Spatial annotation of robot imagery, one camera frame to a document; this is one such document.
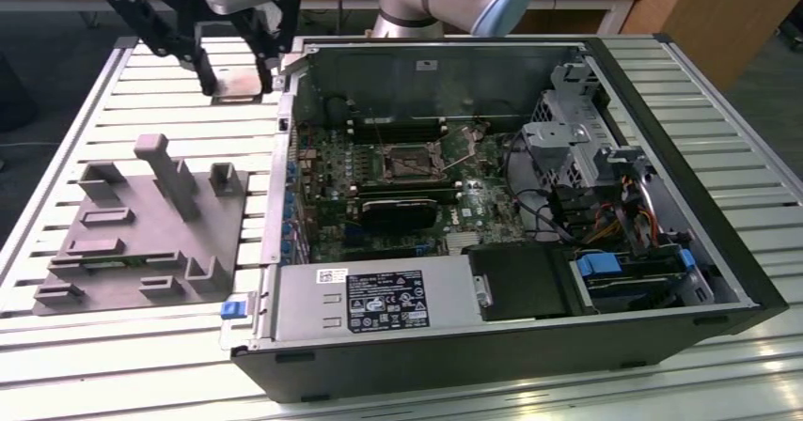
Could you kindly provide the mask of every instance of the warning label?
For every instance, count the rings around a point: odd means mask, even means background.
[[[421,271],[349,275],[346,299],[356,334],[429,327]]]

